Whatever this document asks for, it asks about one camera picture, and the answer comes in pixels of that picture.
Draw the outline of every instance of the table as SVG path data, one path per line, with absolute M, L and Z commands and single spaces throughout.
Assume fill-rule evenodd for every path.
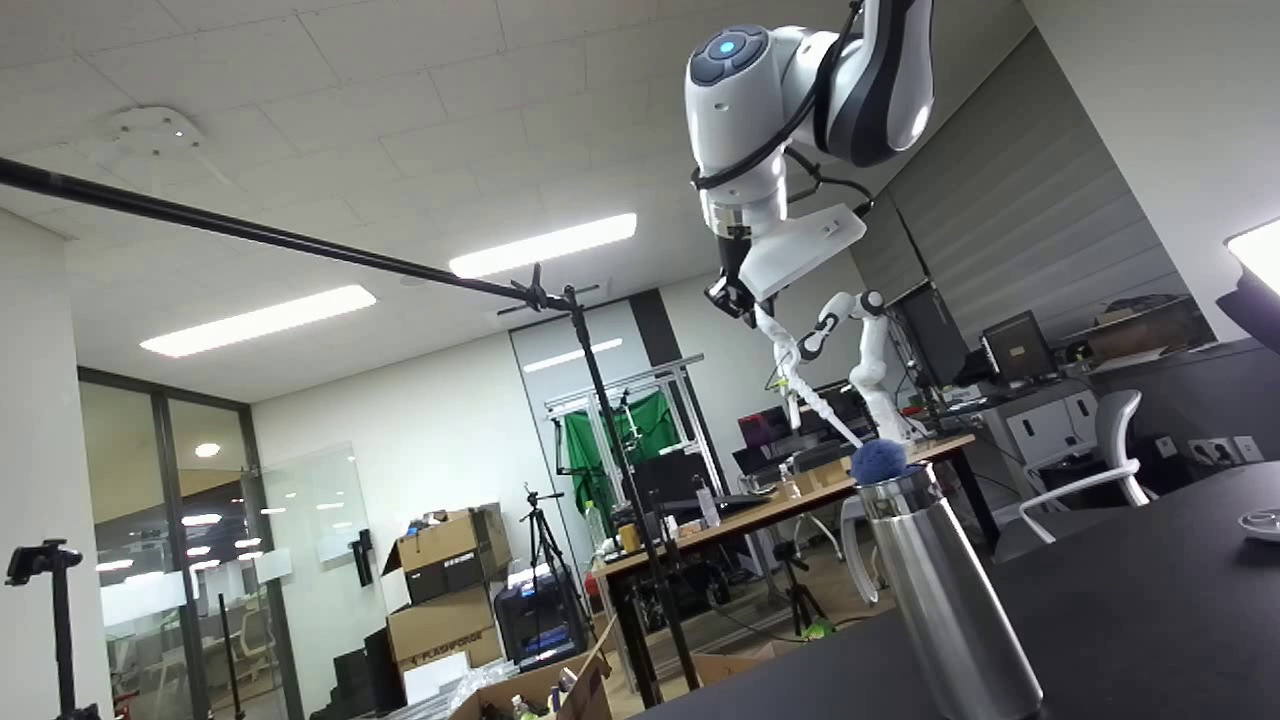
M 1042 720 L 1280 714 L 1280 549 L 1235 515 L 1280 509 L 1280 465 L 1231 468 L 993 571 L 1048 688 Z M 898 614 L 648 711 L 941 720 Z
M 963 458 L 963 447 L 970 439 L 976 434 L 922 439 L 922 444 L 913 447 L 913 458 L 946 458 L 956 468 L 956 478 L 961 478 L 976 519 L 984 523 L 984 538 L 986 538 L 986 549 L 996 549 L 1000 526 L 996 526 L 993 509 L 986 509 L 986 499 L 984 499 L 984 493 L 981 493 L 981 484 L 976 484 L 976 476 L 970 476 L 970 468 Z M 797 499 L 769 499 L 760 509 L 723 515 L 718 526 L 680 532 L 674 552 L 695 552 L 695 549 L 706 549 L 706 542 L 723 542 L 723 538 L 745 536 L 753 526 L 762 526 L 762 523 L 812 512 L 818 505 L 832 505 L 839 494 L 853 494 L 846 468 L 839 458 L 802 470 L 797 484 L 802 488 L 802 494 L 797 494 Z M 632 658 L 636 692 L 638 692 L 644 707 L 652 707 L 652 704 L 658 704 L 658 683 L 654 683 L 652 657 L 648 657 L 648 645 L 644 645 L 644 628 L 638 628 L 638 614 L 636 614 L 636 603 L 632 603 L 632 578 L 638 571 L 648 571 L 648 552 L 636 552 L 636 557 L 622 557 L 616 563 L 605 563 L 605 587 L 608 587 L 608 598 L 613 598 L 613 613 L 616 613 L 628 658 Z

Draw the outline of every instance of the black horizontal bar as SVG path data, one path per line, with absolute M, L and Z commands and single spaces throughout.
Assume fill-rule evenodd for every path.
M 234 241 L 251 241 L 251 244 L 328 256 L 328 261 L 341 261 L 341 263 L 362 263 L 362 268 L 380 268 L 380 271 L 394 271 L 394 277 L 414 277 L 414 279 L 427 279 L 427 282 L 504 294 L 504 298 L 520 298 L 520 302 L 532 302 L 532 306 L 567 313 L 567 302 L 558 294 L 548 294 L 538 286 L 462 279 L 462 277 L 457 277 L 449 268 L 430 268 L 430 263 L 410 263 L 410 261 L 401 261 L 401 256 L 346 247 L 346 244 L 332 244 L 332 241 L 320 241 L 320 237 L 303 237 L 303 231 L 288 231 L 288 227 L 271 227 L 271 223 L 251 223 L 251 220 L 238 220 L 238 217 L 221 217 L 221 210 L 204 210 L 204 206 L 192 206 L 192 204 L 173 204 L 173 201 L 159 201 L 159 197 L 139 197 L 139 192 L 127 192 L 127 186 L 112 186 L 112 184 L 97 184 L 97 179 L 78 179 L 78 174 L 60 174 L 60 171 L 15 164 L 15 158 L 5 158 L 5 155 L 0 155 L 0 184 L 22 186 L 22 192 L 39 192 L 39 197 L 77 201 L 77 204 L 97 204 L 97 206 L 122 210 L 122 217 L 149 217 L 149 220 L 159 220 L 159 223 L 185 223 L 185 227 L 221 231 L 221 237 L 234 237 Z

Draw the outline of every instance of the black table surface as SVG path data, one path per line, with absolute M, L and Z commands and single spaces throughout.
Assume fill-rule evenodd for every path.
M 1235 515 L 1253 509 L 1280 509 L 1280 465 L 993 568 L 1042 720 L 1280 714 L 1280 542 L 1244 538 Z M 895 613 L 648 714 L 941 720 Z

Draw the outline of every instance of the metal cylinder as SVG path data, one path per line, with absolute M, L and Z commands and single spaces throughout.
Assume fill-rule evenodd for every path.
M 915 658 L 946 720 L 1038 714 L 1042 688 L 933 468 L 863 488 Z

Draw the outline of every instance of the tripod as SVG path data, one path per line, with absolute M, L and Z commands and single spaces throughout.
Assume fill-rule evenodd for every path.
M 15 549 L 9 559 L 9 585 L 21 587 L 30 576 L 51 576 L 51 645 L 55 645 L 55 720 L 101 720 L 97 704 L 77 707 L 77 651 L 71 651 L 71 613 L 69 613 L 69 568 L 78 563 L 77 552 L 60 549 L 65 538 L 42 538 L 30 549 Z
M 558 499 L 558 494 L 564 493 L 552 493 L 552 494 L 528 493 L 522 494 L 528 499 L 528 515 L 522 515 L 522 523 L 528 523 L 528 568 L 532 568 L 532 585 L 534 585 L 534 568 L 548 563 L 552 587 L 557 587 L 557 609 L 567 621 L 570 645 L 579 651 L 579 647 L 589 647 L 589 628 L 591 622 L 589 622 L 589 613 L 585 613 L 585 603 L 574 594 L 570 568 L 567 568 L 567 559 L 564 559 L 564 552 L 557 542 L 548 512 L 538 509 L 538 499 Z
M 826 633 L 826 613 L 817 603 L 817 594 L 797 578 L 797 568 L 809 571 L 809 563 L 799 559 L 797 542 L 775 542 L 773 557 L 783 563 L 786 571 L 786 603 L 793 603 L 793 628 L 797 635 L 809 633 Z

